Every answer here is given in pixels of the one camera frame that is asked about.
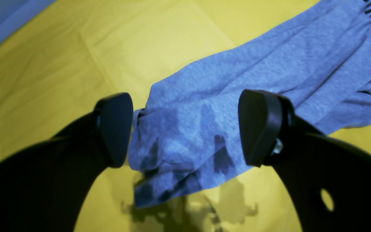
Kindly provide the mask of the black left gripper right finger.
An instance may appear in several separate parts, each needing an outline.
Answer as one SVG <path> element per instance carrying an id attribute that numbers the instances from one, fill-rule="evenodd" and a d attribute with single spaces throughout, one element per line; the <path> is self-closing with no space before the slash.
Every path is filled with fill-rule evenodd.
<path id="1" fill-rule="evenodd" d="M 324 135 L 278 94 L 244 90 L 238 118 L 246 164 L 273 167 L 304 232 L 371 232 L 371 154 Z"/>

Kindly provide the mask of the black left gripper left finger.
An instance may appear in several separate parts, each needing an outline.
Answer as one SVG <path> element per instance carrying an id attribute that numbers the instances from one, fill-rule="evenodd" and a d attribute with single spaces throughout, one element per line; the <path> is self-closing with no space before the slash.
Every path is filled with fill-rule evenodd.
<path id="1" fill-rule="evenodd" d="M 97 177 L 127 157 L 133 120 L 128 93 L 94 110 L 52 138 L 0 162 L 0 232 L 73 232 Z"/>

